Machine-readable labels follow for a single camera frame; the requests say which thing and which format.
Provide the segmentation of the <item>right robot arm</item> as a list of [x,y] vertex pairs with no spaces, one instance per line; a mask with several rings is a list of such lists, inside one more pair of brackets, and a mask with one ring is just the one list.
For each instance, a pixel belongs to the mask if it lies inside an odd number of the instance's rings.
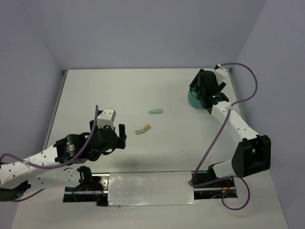
[[269,170],[271,165],[271,139],[258,134],[233,109],[222,93],[225,85],[217,80],[215,71],[200,69],[188,92],[189,103],[222,123],[221,130],[227,130],[236,145],[232,159],[209,165],[207,181],[213,187],[219,186],[224,177],[248,177]]

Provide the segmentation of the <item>grey eraser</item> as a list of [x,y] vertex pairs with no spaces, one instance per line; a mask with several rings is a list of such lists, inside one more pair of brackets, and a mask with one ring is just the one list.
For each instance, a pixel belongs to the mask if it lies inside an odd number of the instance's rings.
[[138,135],[138,134],[143,134],[145,133],[146,130],[143,128],[143,129],[139,129],[139,130],[136,130],[135,133]]

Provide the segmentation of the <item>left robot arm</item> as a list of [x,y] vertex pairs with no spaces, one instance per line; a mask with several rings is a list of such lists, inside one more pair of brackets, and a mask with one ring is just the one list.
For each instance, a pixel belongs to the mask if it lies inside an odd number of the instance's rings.
[[53,187],[90,189],[94,180],[84,163],[125,149],[127,139],[124,124],[119,125],[118,134],[115,128],[90,124],[91,133],[70,134],[33,156],[10,164],[1,162],[0,200],[20,202],[27,191]]

